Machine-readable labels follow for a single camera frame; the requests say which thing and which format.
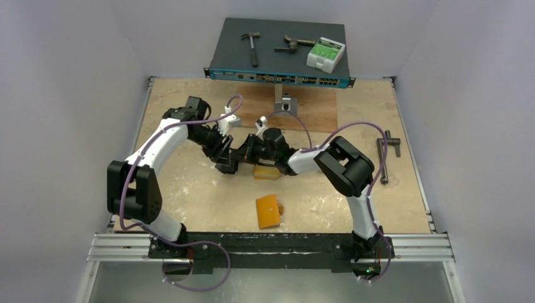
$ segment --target t-handle wrench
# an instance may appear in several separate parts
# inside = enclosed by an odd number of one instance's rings
[[[390,135],[390,131],[385,131],[386,135],[386,144],[387,145],[394,145],[394,148],[396,149],[396,157],[401,157],[401,148],[399,145],[401,145],[401,139],[399,138],[392,138]],[[383,144],[384,140],[383,138],[377,138],[377,151],[379,152],[379,161],[382,161],[384,158],[383,154]],[[381,172],[381,184],[387,184],[388,183],[388,170],[386,168],[386,162],[383,166],[383,171]]]

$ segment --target small bracket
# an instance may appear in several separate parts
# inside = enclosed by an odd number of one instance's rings
[[[356,78],[351,77],[348,83],[348,88],[352,88],[355,85]]]
[[[275,105],[274,112],[285,111],[276,114],[276,116],[297,116],[297,98],[292,98],[289,94],[283,94],[283,85],[275,84]]]
[[[204,71],[204,76],[206,78],[212,78],[212,76],[210,75],[210,69],[209,68],[204,68],[203,71]]]

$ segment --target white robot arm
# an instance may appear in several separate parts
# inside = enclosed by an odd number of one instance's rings
[[[185,227],[162,209],[156,175],[172,152],[185,140],[191,140],[202,146],[204,154],[216,163],[219,171],[227,174],[236,172],[240,162],[257,164],[260,159],[272,160],[286,175],[322,171],[336,190],[346,196],[353,217],[353,233],[363,241],[376,236],[373,224],[379,226],[379,223],[372,221],[372,216],[375,217],[373,204],[367,196],[373,163],[343,137],[338,136],[316,150],[296,150],[288,146],[280,129],[267,128],[266,120],[259,120],[263,125],[258,135],[250,134],[240,148],[233,149],[230,148],[232,137],[226,134],[230,128],[239,125],[239,118],[234,115],[218,121],[212,128],[202,124],[170,127],[180,121],[202,121],[208,108],[202,99],[188,98],[185,107],[170,109],[163,115],[158,129],[136,153],[123,162],[113,161],[109,165],[109,212],[119,213],[126,172],[141,157],[134,168],[136,188],[128,189],[124,201],[124,217],[147,225],[172,242],[180,242]],[[340,161],[343,160],[348,161],[342,165]]]

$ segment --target yellow sponge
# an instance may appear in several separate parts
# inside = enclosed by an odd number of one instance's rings
[[[276,180],[281,176],[281,172],[276,167],[257,164],[252,175],[255,180]]]
[[[284,207],[281,204],[277,204],[276,194],[256,199],[256,213],[258,215],[258,228],[260,229],[278,227],[281,223],[283,212]]]

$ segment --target plywood panel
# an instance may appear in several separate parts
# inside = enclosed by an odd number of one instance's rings
[[[238,93],[247,100],[237,113],[243,127],[254,128],[259,117],[273,112],[273,85],[239,85]],[[333,88],[285,85],[283,93],[298,99],[297,115],[309,131],[330,133],[338,128],[336,92]],[[292,131],[303,130],[303,126],[292,116],[274,116],[270,118],[269,126]]]
[[[189,95],[208,101],[213,108],[213,115],[218,116],[223,112],[228,98],[237,92],[238,83],[232,81],[156,80],[138,146],[156,129],[162,113],[170,107],[183,105]],[[338,124],[368,120],[390,129],[393,137],[401,138],[401,158],[388,158],[391,182],[388,185],[378,183],[372,193],[377,216],[385,231],[429,233],[418,181],[390,83],[358,81],[354,88],[337,89],[334,92],[337,95]],[[238,147],[251,132],[254,130],[232,129],[231,134],[235,138],[232,146]],[[293,147],[308,145],[303,131],[283,131],[283,134]],[[357,126],[341,134],[378,167],[375,140],[379,133],[376,130]],[[310,135],[315,144],[323,142],[328,136],[327,133],[318,132]],[[235,175],[221,174],[199,146],[187,141],[171,155],[158,175],[163,207],[174,218],[183,221],[188,230],[255,232],[259,231],[256,199],[277,194],[285,212],[281,225],[274,232],[351,230],[351,215],[345,198],[321,173],[260,181],[253,179],[252,171],[252,165],[240,164]]]

